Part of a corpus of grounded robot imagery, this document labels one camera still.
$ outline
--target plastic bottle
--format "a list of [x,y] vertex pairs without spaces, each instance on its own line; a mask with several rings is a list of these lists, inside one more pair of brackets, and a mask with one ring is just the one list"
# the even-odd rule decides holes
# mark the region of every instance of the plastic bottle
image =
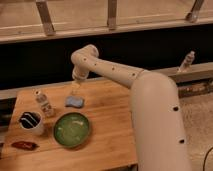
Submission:
[[42,93],[40,90],[36,91],[36,101],[38,102],[42,112],[46,117],[52,117],[55,115],[54,109],[50,105],[47,96]]
[[195,52],[191,51],[190,53],[188,53],[185,57],[185,59],[183,60],[181,66],[178,69],[178,72],[187,72],[187,70],[189,69],[189,67],[191,66],[192,62],[195,59]]

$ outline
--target red pepper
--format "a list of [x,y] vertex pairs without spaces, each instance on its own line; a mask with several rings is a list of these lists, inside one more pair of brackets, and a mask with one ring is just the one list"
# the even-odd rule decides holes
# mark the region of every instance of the red pepper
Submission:
[[34,142],[27,142],[27,141],[18,141],[11,144],[12,147],[23,149],[23,150],[35,150],[39,147]]

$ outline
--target black dot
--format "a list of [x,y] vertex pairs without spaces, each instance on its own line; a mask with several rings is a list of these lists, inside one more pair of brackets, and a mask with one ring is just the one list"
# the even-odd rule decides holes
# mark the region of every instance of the black dot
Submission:
[[173,107],[173,110],[174,110],[174,111],[178,111],[179,108],[178,108],[177,106],[175,106],[175,107]]
[[184,144],[184,142],[185,142],[184,139],[182,139],[182,140],[179,141],[180,144]]

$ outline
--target wooden cutting board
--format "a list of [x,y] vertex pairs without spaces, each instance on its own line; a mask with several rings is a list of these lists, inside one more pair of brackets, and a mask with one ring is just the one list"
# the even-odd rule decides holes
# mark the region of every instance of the wooden cutting board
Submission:
[[[40,112],[35,101],[36,90],[19,92],[0,160],[0,170],[107,170],[137,163],[129,90],[108,80],[83,83],[75,92],[85,99],[82,109],[66,108],[65,99],[73,85],[43,88],[56,116],[45,118],[46,134],[34,136],[21,129],[18,118],[24,111]],[[65,113],[80,112],[92,124],[92,133],[77,149],[65,149],[53,138],[53,126]],[[39,145],[33,152],[11,147],[15,141],[33,141]]]

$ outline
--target green plate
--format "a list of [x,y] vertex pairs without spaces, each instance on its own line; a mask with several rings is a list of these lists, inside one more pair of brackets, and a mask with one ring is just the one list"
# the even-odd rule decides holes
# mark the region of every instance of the green plate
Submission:
[[82,144],[90,133],[88,119],[80,113],[67,113],[54,126],[56,141],[69,148]]

